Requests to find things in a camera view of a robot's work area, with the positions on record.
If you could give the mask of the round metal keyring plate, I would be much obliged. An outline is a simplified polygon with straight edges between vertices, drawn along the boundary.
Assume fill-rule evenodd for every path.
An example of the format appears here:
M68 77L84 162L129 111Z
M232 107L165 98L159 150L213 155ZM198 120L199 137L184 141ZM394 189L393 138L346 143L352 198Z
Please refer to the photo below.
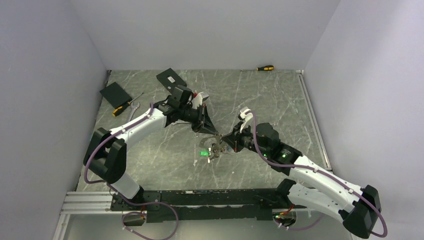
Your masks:
M220 134L204 137L199 142L199 147L203 149L202 151L209 152L209 156L205 156L209 164L212 160L219 158L222 154L229 154L232 150L222 141L222 136L223 135Z

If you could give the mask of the green key tag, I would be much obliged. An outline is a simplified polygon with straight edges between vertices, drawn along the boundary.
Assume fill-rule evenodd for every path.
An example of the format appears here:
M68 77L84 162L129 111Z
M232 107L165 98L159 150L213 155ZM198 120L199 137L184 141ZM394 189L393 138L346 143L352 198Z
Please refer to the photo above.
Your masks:
M208 157L210 155L208 151L200 151L199 154L200 156L203 156L203 157Z

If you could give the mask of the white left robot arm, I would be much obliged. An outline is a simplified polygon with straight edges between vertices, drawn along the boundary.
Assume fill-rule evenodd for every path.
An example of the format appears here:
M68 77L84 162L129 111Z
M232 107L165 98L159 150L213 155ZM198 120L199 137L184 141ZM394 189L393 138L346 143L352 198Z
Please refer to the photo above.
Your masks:
M150 134L177 121L190 123L195 133L217 135L207 111L205 92L195 94L186 86L176 85L162 101L151 103L139 117L111 130L102 127L94 131L87 148L83 165L84 181L92 172L99 177L97 183L106 183L124 197L124 204L131 210L144 203L144 189L127 174L127 151Z

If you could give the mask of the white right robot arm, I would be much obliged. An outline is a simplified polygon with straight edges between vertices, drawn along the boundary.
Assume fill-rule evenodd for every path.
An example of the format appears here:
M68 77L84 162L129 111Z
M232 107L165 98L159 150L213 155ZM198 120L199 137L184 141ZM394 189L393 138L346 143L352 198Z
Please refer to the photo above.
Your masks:
M277 187L276 203L311 208L341 222L351 234L368 239L381 214L378 190L348 182L315 164L296 148L282 142L279 133L267 122L255 129L242 129L242 123L224 135L222 141L234 152L247 149L260 152L277 172L288 176Z

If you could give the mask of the black box with label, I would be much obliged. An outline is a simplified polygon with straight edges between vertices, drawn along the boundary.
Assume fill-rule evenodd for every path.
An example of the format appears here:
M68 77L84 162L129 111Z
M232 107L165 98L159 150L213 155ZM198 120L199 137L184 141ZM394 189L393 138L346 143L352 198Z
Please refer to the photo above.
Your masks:
M168 68L156 75L156 79L169 93L172 93L178 85L187 87L187 83L172 68Z

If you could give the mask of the large silver wrench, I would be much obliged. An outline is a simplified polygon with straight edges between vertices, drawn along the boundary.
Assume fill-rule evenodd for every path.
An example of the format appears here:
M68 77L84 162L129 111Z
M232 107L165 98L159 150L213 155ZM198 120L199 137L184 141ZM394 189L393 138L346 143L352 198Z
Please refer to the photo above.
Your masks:
M126 118L126 123L130 122L135 114L135 111L140 107L139 102L131 102L130 103L130 112Z

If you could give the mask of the yellow black screwdriver far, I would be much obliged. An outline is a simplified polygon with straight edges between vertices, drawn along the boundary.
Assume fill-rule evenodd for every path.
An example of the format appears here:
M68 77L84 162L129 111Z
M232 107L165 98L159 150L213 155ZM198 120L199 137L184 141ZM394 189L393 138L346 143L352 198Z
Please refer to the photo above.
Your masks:
M255 69L242 69L241 72L249 72L249 71L269 72L269 71L273 71L274 69L275 67L273 65L265 65L265 66L257 67Z

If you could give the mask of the yellow black screwdriver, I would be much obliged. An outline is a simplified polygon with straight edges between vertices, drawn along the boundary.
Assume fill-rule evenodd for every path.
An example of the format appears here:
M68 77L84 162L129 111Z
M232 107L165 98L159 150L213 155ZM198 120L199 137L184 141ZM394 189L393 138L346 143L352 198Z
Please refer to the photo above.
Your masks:
M249 72L249 71L269 72L269 71L273 71L274 69L275 67L273 65L265 65L265 66L257 67L255 69L242 69L241 72Z
M128 101L126 103L123 103L121 106L119 106L118 108L116 108L113 112L112 115L114 117L119 116L120 114L123 113L123 111L125 111L136 99L138 99L139 97L141 97L144 94L144 92L142 92L140 95L138 95L137 97L135 97L134 99L132 99L131 101Z

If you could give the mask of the yellow black screwdriver left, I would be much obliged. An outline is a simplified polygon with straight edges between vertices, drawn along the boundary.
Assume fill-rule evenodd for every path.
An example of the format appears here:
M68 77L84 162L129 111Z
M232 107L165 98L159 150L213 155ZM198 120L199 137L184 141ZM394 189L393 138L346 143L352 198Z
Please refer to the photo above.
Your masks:
M139 97L141 97L144 94L144 92L142 92L140 95L138 95L137 97L135 97L134 99L132 99L131 101L128 101L126 103L123 103L121 106L119 106L118 108L116 108L113 112L112 115L114 117L119 116L120 114L123 113L123 111L125 111L136 99L138 99Z

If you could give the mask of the plain black box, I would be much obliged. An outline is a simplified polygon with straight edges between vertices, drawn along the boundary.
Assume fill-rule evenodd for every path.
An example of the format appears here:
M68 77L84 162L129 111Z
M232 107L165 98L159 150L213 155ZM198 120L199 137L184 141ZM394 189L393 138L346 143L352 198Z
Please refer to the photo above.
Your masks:
M105 98L107 102L115 109L121 107L133 99L117 82L111 83L110 85L101 89L99 92L102 97Z

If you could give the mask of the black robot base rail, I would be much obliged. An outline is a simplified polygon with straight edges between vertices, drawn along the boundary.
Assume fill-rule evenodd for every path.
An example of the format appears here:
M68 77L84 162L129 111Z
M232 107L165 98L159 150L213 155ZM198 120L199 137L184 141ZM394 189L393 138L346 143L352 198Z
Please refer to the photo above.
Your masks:
M274 188L146 190L147 206L134 206L114 195L113 212L142 211L147 223L189 220L255 219L270 221L273 215L288 210L292 204Z

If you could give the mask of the aluminium frame rail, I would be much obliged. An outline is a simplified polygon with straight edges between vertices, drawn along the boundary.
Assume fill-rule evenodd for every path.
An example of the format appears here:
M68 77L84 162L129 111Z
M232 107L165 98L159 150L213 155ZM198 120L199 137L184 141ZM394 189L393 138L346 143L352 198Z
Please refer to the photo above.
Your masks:
M260 123L279 133L282 142L300 150L315 164L330 170L313 114L295 70L270 72L240 70L178 70L188 87L210 95L208 114L220 134L238 123L244 107L253 109ZM145 190L148 201L162 200L147 208L147 221L271 219L279 204L262 205L274 199L274 189L285 178L256 153L226 150L212 160L200 152L214 136L193 132L190 124L159 128L149 135L128 131L126 173Z

